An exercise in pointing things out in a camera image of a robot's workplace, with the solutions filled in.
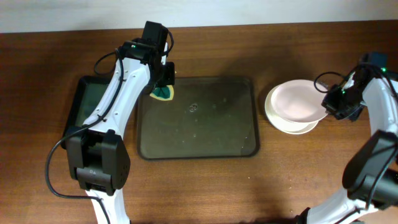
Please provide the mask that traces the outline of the yellow green sponge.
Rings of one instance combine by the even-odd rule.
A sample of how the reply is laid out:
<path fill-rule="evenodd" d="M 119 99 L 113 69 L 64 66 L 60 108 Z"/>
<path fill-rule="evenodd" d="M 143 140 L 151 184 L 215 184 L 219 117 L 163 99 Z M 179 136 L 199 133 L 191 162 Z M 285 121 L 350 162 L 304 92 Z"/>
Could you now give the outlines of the yellow green sponge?
<path fill-rule="evenodd" d="M 160 101 L 171 101 L 174 98 L 174 88 L 172 85 L 156 87 L 150 93 L 150 97 Z"/>

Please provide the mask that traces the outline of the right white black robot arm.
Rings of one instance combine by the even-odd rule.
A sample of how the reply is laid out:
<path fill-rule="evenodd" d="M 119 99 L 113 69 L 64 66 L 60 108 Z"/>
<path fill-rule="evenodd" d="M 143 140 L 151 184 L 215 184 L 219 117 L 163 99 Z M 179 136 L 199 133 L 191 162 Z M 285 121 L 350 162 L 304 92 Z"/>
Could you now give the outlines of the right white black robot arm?
<path fill-rule="evenodd" d="M 372 136 L 348 162 L 341 188 L 306 208 L 296 223 L 355 223 L 364 215 L 397 206 L 397 74 L 385 68 L 363 90 Z"/>

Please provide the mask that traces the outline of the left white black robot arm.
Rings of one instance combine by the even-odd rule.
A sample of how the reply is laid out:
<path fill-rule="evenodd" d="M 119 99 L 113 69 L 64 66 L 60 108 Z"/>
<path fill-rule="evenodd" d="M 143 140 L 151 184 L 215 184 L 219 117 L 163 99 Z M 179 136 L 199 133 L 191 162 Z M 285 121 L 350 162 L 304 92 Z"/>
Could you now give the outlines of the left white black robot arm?
<path fill-rule="evenodd" d="M 113 77 L 81 128 L 69 129 L 65 139 L 71 178 L 93 203 L 98 223 L 129 223 L 123 187 L 131 161 L 124 132 L 142 92 L 174 82 L 174 64 L 167 62 L 167 41 L 136 39 L 116 51 Z"/>

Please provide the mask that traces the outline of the cream plate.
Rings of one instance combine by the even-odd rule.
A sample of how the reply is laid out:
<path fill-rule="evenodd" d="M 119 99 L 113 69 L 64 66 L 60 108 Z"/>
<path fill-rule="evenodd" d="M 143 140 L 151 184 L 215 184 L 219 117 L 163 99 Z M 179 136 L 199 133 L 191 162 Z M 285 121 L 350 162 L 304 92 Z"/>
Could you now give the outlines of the cream plate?
<path fill-rule="evenodd" d="M 321 105 L 326 88 L 316 90 L 313 81 L 291 80 L 280 84 L 271 94 L 271 106 L 278 116 L 294 123 L 312 123 L 323 119 L 326 109 Z"/>

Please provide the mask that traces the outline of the white plate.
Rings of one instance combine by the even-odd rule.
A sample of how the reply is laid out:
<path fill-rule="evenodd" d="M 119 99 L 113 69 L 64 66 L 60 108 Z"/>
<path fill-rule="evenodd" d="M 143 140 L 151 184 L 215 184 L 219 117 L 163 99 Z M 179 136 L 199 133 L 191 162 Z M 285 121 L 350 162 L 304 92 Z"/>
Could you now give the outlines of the white plate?
<path fill-rule="evenodd" d="M 271 105 L 271 96 L 275 92 L 277 86 L 274 87 L 267 95 L 265 103 L 264 103 L 264 110 L 265 114 L 270 121 L 270 123 L 279 131 L 282 131 L 282 129 L 287 130 L 287 131 L 298 131 L 300 129 L 305 128 L 309 124 L 312 123 L 318 123 L 318 121 L 312 122 L 312 123 L 293 123 L 290 121 L 287 121 L 283 118 L 281 118 L 277 113 L 274 111 L 272 105 Z"/>

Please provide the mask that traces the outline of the grey plate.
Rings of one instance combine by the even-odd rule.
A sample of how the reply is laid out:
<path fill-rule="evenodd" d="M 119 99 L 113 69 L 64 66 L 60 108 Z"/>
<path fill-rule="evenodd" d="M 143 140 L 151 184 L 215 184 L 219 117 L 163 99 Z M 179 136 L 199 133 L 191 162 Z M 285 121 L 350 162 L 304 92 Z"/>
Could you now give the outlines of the grey plate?
<path fill-rule="evenodd" d="M 287 134 L 293 134 L 293 135 L 305 134 L 305 133 L 308 133 L 311 130 L 313 130 L 317 126 L 317 124 L 318 123 L 309 124 L 305 128 L 300 129 L 298 131 L 287 131 L 287 130 L 282 129 L 282 132 L 287 133 Z"/>

